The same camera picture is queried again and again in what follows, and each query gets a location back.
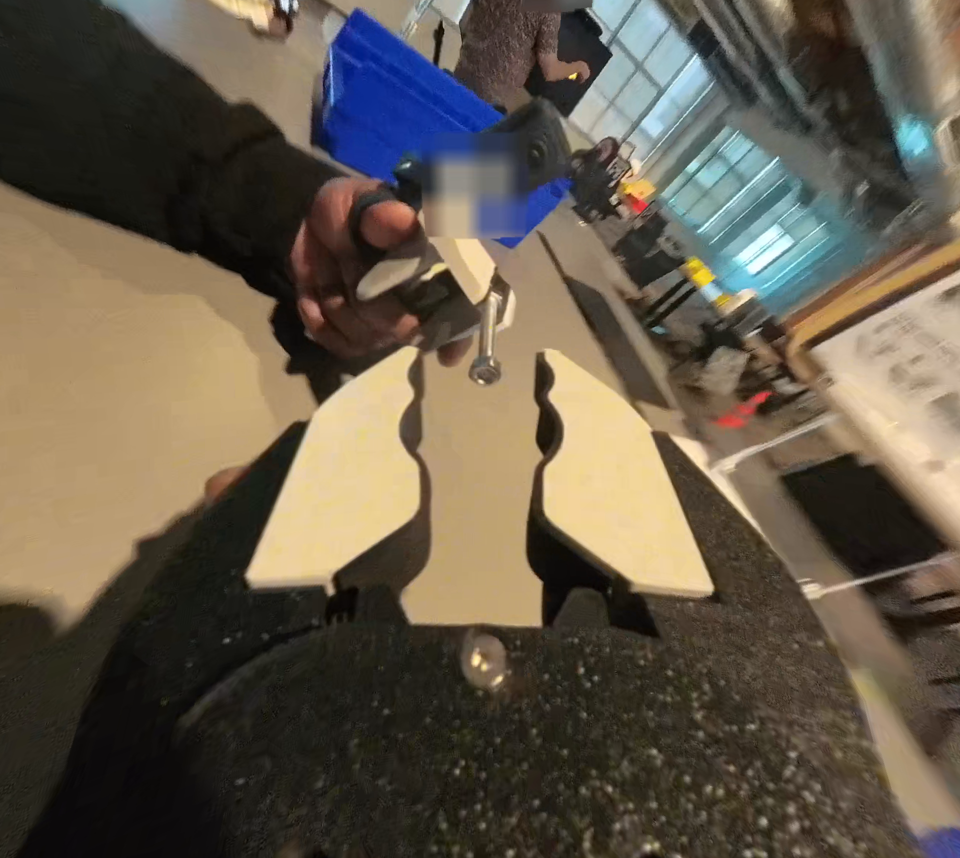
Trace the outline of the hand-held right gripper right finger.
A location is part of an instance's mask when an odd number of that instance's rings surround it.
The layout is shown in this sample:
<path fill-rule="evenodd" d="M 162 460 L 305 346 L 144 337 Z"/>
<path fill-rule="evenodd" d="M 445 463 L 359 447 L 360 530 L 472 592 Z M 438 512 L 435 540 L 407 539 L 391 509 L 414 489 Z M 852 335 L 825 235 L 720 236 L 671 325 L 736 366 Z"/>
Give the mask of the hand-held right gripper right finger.
<path fill-rule="evenodd" d="M 708 599 L 714 581 L 654 432 L 627 399 L 555 349 L 536 356 L 532 509 L 630 590 Z"/>

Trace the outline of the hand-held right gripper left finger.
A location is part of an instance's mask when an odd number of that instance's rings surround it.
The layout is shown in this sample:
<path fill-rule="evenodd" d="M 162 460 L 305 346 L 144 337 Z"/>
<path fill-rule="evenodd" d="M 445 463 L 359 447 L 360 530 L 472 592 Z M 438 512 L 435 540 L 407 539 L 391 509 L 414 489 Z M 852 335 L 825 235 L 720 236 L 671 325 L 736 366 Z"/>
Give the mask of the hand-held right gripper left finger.
<path fill-rule="evenodd" d="M 418 403 L 416 348 L 349 378 L 306 424 L 246 567 L 253 591 L 323 588 L 421 510 L 422 468 L 402 427 Z"/>

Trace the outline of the steel bolt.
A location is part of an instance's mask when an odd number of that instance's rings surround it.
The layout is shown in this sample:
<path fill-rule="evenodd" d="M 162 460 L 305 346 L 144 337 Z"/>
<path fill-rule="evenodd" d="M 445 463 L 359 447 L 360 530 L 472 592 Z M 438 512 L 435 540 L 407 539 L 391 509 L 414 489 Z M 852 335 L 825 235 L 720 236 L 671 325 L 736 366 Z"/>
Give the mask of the steel bolt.
<path fill-rule="evenodd" d="M 469 379 L 481 388 L 498 384 L 502 375 L 497 355 L 497 335 L 500 321 L 501 296 L 495 288 L 487 293 L 477 329 L 477 354 L 469 367 Z"/>

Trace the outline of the blue storage bin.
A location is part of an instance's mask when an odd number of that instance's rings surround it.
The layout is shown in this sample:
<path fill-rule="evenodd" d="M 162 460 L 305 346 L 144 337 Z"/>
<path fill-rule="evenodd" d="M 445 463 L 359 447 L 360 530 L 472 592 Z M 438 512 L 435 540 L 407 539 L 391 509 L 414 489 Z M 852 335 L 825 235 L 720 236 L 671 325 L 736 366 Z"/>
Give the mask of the blue storage bin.
<path fill-rule="evenodd" d="M 329 45 L 313 98 L 310 142 L 354 172 L 387 183 L 402 157 L 418 152 L 428 136 L 481 132 L 506 115 L 355 9 Z M 553 205 L 553 212 L 569 191 L 566 178 L 538 203 Z"/>

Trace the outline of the person's left forearm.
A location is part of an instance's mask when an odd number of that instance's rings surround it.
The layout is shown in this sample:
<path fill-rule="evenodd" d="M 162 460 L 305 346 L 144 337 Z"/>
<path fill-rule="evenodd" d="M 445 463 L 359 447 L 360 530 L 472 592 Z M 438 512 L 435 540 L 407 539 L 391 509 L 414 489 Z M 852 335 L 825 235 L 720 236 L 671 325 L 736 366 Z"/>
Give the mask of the person's left forearm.
<path fill-rule="evenodd" d="M 294 301 L 290 254 L 339 176 L 102 0 L 1 0 L 1 177 Z"/>

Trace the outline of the person's right hand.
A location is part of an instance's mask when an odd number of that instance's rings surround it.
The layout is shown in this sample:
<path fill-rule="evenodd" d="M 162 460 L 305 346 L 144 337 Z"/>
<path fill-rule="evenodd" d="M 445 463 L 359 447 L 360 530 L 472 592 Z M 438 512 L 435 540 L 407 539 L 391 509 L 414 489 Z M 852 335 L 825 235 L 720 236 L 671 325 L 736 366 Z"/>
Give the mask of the person's right hand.
<path fill-rule="evenodd" d="M 232 486 L 243 478 L 248 470 L 247 466 L 234 466 L 216 472 L 207 479 L 203 487 L 203 503 L 211 506 L 218 502 Z"/>

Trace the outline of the person's left hand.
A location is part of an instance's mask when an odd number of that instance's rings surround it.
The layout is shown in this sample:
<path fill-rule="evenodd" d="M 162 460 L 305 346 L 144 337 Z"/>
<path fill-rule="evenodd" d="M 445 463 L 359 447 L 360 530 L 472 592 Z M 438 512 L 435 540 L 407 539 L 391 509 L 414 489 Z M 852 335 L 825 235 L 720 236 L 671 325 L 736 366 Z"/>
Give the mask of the person's left hand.
<path fill-rule="evenodd" d="M 380 182 L 337 177 L 323 184 L 290 252 L 289 277 L 304 333 L 340 359 L 359 358 L 421 342 L 418 319 L 397 300 L 355 299 L 367 266 L 354 245 L 350 213 Z"/>

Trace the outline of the black desk panel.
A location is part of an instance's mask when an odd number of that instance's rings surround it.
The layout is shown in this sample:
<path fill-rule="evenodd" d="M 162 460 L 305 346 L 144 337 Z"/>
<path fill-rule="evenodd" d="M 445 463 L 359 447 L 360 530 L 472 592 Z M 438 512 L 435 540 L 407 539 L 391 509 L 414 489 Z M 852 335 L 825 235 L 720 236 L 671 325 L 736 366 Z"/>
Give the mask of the black desk panel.
<path fill-rule="evenodd" d="M 595 342 L 615 373 L 624 396 L 656 427 L 678 418 L 680 403 L 669 386 L 666 366 L 643 332 L 627 295 L 603 272 L 554 264 Z"/>

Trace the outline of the black monitor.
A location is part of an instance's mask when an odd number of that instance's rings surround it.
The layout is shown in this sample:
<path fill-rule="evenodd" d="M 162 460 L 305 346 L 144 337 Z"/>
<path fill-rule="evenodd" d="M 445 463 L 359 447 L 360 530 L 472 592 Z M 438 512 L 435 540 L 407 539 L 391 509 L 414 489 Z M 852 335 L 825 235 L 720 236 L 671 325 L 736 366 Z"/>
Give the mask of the black monitor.
<path fill-rule="evenodd" d="M 524 88 L 532 98 L 542 98 L 551 103 L 560 115 L 570 118 L 582 105 L 590 89 L 612 58 L 611 49 L 601 40 L 602 29 L 597 20 L 585 9 L 565 12 L 561 15 L 558 32 L 558 59 L 563 62 L 581 61 L 590 69 L 586 80 L 566 77 L 548 81 L 539 64 L 529 73 Z"/>

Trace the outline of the orange traffic cone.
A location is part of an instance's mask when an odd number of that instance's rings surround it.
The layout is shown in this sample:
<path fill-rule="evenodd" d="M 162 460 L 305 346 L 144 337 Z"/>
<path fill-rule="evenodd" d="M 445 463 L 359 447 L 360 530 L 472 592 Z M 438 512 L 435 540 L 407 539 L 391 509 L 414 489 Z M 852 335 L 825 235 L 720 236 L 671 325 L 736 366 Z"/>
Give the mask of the orange traffic cone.
<path fill-rule="evenodd" d="M 757 392 L 715 417 L 713 424 L 727 430 L 743 429 L 773 395 L 770 389 Z"/>

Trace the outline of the instruction board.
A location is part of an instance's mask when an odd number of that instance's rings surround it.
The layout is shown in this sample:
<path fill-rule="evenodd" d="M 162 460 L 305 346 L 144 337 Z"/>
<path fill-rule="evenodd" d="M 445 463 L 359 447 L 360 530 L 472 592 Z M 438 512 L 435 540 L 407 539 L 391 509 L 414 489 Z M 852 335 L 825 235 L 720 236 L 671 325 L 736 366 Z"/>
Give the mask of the instruction board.
<path fill-rule="evenodd" d="M 959 523 L 959 244 L 916 244 L 791 312 L 786 358 L 950 543 Z"/>

